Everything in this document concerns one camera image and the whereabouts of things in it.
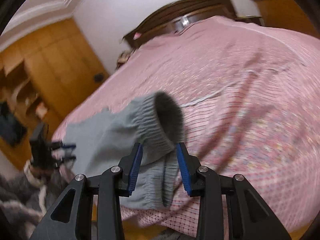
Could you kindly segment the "person left hand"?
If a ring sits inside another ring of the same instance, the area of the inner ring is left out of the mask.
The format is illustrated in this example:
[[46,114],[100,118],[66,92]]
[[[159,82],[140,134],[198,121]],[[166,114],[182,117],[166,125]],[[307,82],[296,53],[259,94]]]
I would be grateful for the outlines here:
[[44,185],[58,185],[60,176],[53,168],[42,169],[34,166],[29,160],[25,163],[23,173],[27,181],[35,188],[39,189]]

